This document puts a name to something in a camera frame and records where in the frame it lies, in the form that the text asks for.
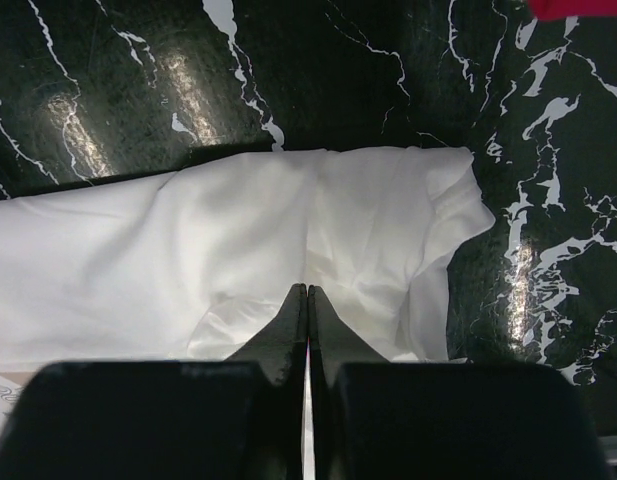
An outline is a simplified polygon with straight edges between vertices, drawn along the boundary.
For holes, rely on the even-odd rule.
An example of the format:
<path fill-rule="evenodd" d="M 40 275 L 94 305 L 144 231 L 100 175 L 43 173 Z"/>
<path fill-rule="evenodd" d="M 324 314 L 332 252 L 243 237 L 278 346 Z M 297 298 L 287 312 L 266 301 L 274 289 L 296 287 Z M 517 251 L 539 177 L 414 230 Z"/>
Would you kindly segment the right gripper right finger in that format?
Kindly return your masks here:
<path fill-rule="evenodd" d="M 609 479 L 574 387 L 542 365 L 391 363 L 307 296 L 319 479 Z"/>

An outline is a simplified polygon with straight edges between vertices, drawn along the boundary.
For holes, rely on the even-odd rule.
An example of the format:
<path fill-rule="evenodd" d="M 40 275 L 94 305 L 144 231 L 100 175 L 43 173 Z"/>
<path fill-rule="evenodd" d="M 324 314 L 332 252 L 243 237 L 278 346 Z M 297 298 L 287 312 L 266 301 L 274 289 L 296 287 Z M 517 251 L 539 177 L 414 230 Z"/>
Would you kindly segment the white printed t shirt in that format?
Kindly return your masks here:
<path fill-rule="evenodd" d="M 0 201 L 0 426 L 13 373 L 223 359 L 296 283 L 391 360 L 444 360 L 447 268 L 494 216 L 464 148 L 243 153 Z"/>

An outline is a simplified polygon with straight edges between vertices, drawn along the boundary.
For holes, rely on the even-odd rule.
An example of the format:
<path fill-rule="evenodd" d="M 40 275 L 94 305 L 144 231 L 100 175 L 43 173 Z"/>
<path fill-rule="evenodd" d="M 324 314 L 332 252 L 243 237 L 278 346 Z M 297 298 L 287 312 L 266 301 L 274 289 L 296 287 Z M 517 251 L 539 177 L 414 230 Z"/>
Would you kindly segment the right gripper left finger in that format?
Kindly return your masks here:
<path fill-rule="evenodd" d="M 307 289 L 223 361 L 59 362 L 0 433 L 1 479 L 299 479 Z"/>

